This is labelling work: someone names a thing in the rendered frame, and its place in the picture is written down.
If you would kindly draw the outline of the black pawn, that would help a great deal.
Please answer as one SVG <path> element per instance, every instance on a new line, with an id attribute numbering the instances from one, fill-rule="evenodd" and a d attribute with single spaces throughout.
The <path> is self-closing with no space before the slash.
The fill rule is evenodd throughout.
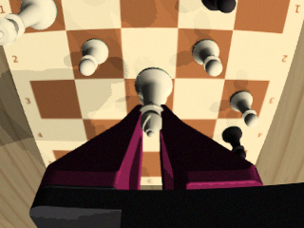
<path id="1" fill-rule="evenodd" d="M 219 10 L 222 13 L 232 12 L 237 5 L 236 0 L 201 0 L 201 3 L 209 10 Z"/>
<path id="2" fill-rule="evenodd" d="M 232 151 L 246 159 L 246 152 L 243 145 L 240 145 L 240 139 L 242 137 L 242 131 L 238 126 L 227 127 L 221 135 L 222 139 L 231 144 Z"/>

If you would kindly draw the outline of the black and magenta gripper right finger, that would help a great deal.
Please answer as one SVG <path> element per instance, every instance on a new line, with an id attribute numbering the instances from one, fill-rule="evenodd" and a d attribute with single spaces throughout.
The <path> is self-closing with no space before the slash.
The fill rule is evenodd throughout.
<path id="1" fill-rule="evenodd" d="M 161 107 L 162 190 L 263 186 L 253 163 Z"/>

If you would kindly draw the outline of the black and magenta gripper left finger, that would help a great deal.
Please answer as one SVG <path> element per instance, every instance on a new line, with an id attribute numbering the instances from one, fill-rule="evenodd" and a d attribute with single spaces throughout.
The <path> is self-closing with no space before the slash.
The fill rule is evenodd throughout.
<path id="1" fill-rule="evenodd" d="M 46 184 L 65 184 L 140 190 L 142 106 L 137 104 L 119 123 L 49 164 L 39 188 Z"/>

